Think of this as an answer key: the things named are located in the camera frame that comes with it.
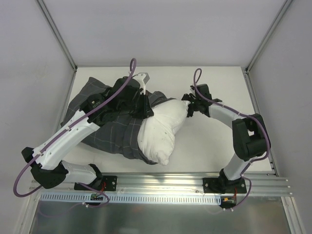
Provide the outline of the dark grey checked pillowcase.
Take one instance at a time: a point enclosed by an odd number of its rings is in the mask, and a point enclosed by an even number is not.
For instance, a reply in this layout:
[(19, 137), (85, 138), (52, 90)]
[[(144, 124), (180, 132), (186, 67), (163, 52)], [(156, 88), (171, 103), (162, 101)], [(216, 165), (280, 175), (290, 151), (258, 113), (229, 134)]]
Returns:
[[(152, 107), (169, 100), (160, 91), (149, 93), (148, 97)], [(137, 136), (143, 120), (129, 115), (119, 116), (87, 136), (82, 143), (107, 153), (121, 154), (127, 159), (139, 159), (146, 164), (155, 165), (138, 147)]]

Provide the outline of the white pillow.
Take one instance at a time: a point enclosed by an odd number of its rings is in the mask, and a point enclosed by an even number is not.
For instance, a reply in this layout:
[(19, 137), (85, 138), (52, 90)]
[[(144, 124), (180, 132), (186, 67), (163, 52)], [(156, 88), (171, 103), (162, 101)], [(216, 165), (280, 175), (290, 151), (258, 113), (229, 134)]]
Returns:
[(152, 108), (154, 115), (143, 120), (137, 142), (150, 161), (166, 166), (174, 151), (175, 135), (188, 114), (187, 100), (172, 99)]

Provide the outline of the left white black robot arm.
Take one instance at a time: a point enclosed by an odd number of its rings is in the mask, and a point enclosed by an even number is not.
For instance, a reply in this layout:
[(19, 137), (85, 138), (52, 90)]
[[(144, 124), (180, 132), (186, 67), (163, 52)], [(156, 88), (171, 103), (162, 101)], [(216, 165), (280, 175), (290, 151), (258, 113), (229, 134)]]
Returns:
[(33, 178), (46, 189), (63, 182), (74, 182), (76, 189), (84, 185), (90, 190), (100, 189), (103, 176), (96, 165), (77, 165), (63, 158), (87, 136), (119, 116), (153, 116), (146, 90), (148, 80), (147, 73), (119, 78), (113, 87), (87, 97), (73, 117), (41, 146), (24, 148), (22, 155), (30, 163)]

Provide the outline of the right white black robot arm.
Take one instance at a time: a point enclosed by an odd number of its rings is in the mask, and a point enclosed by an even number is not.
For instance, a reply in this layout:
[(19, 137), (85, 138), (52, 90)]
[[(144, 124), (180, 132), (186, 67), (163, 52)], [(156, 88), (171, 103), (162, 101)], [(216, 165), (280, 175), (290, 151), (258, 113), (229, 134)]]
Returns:
[(208, 182), (208, 188), (217, 193), (228, 193), (243, 180), (242, 175), (253, 162), (263, 160), (271, 148), (267, 130), (260, 114), (246, 115), (213, 99), (206, 84), (192, 86), (194, 93), (184, 94), (189, 101), (187, 117), (200, 112), (216, 119), (232, 130), (234, 155), (219, 176)]

